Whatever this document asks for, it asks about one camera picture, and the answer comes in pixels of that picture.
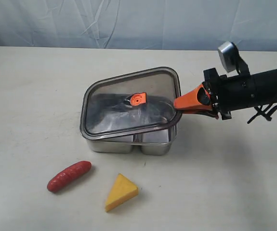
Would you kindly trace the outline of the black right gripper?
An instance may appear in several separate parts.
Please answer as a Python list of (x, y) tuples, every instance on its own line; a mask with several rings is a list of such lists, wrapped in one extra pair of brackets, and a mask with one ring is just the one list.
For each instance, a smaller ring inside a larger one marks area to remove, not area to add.
[(228, 120), (232, 111), (256, 106), (256, 86), (250, 75), (220, 76), (215, 68), (203, 74), (203, 83), (174, 100), (176, 110), (215, 119), (220, 113), (222, 120)]

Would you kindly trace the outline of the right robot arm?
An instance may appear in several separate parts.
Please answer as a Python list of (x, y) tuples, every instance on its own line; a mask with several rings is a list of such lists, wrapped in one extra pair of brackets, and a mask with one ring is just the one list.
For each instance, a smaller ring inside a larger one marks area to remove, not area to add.
[(203, 73), (204, 81), (198, 87), (174, 100), (176, 110), (228, 120), (232, 111), (254, 108), (256, 114), (249, 123), (258, 116), (272, 120), (277, 110), (277, 69), (233, 77), (220, 76), (215, 68)]

